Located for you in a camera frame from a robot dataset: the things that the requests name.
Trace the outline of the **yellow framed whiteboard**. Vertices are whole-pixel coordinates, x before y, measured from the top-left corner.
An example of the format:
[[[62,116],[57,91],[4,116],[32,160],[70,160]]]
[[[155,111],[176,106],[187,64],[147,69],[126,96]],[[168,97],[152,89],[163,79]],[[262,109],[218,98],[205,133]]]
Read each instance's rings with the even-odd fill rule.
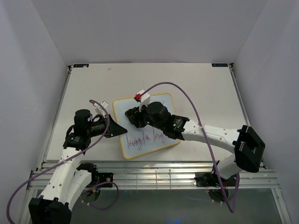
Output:
[[[140,157],[180,143],[180,140],[173,140],[154,127],[136,128],[132,125],[125,116],[125,112],[138,105],[139,103],[132,97],[118,98],[113,101],[115,121],[128,131],[120,136],[122,154],[125,159]]]

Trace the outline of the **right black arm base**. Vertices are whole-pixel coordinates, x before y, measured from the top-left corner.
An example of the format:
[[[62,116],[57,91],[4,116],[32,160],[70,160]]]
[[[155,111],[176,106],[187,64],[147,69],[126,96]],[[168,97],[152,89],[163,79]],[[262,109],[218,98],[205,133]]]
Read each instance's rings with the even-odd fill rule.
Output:
[[[224,188],[226,187],[234,187],[236,184],[237,175],[233,175],[228,179],[223,179],[221,177],[222,184]],[[196,172],[194,180],[196,181],[197,187],[216,187],[220,188],[220,183],[217,178],[216,173],[204,173],[204,172]]]

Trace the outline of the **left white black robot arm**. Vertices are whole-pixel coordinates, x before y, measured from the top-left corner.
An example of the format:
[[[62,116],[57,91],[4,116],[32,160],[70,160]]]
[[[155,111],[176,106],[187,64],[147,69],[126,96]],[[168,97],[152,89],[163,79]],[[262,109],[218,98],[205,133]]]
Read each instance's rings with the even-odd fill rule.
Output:
[[[81,163],[93,137],[112,138],[128,131],[111,115],[95,117],[87,109],[75,112],[74,124],[66,132],[58,166],[39,197],[32,198],[28,208],[34,224],[69,224],[71,210],[85,188],[102,183],[112,187],[112,173],[100,173],[93,163]]]

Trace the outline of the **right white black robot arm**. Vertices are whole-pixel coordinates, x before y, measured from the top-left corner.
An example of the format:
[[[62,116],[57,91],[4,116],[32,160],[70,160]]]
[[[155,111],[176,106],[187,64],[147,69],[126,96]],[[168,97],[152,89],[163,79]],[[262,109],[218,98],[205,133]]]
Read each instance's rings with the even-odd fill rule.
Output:
[[[197,178],[203,186],[222,185],[241,171],[259,171],[265,143],[250,126],[243,125],[240,129],[200,127],[187,117],[171,114],[160,102],[128,109],[125,116],[136,128],[151,126],[174,140],[202,142],[229,151],[229,157],[217,161],[210,173]]]

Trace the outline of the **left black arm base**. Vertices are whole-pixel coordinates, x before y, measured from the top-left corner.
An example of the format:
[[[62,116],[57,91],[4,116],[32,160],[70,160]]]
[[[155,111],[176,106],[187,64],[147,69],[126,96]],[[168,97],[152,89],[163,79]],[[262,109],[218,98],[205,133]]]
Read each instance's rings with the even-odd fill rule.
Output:
[[[113,186],[113,184],[111,183],[114,180],[113,173],[97,173],[95,177],[97,184],[96,189],[111,188]]]

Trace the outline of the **right blue corner label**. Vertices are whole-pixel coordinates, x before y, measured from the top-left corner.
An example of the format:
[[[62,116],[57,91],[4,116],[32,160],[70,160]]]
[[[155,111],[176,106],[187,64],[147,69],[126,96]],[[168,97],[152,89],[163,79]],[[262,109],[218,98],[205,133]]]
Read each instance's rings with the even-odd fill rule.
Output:
[[[212,67],[228,67],[227,63],[212,63]]]

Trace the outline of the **blue corner label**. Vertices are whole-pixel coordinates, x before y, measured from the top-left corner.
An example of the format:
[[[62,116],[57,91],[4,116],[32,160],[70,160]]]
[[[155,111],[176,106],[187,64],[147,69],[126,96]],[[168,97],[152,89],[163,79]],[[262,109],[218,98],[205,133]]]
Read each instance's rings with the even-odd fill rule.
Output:
[[[227,63],[212,63],[212,67],[228,67]]]
[[[73,68],[88,68],[89,64],[74,64]]]

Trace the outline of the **left blue corner label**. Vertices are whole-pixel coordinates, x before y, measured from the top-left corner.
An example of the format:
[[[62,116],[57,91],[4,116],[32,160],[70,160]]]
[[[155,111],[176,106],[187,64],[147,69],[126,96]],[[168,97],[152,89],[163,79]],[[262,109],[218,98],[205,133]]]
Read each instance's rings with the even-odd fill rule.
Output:
[[[74,64],[73,68],[88,68],[89,64]]]

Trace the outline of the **aluminium rail frame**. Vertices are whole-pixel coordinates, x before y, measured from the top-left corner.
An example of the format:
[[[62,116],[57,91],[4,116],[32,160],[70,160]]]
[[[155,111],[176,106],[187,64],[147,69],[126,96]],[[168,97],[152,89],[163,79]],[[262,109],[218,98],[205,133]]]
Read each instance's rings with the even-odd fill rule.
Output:
[[[97,162],[99,172],[113,173],[121,190],[196,189],[195,174],[210,172],[210,162]],[[257,173],[240,173],[240,189],[278,189],[276,173],[260,168]]]

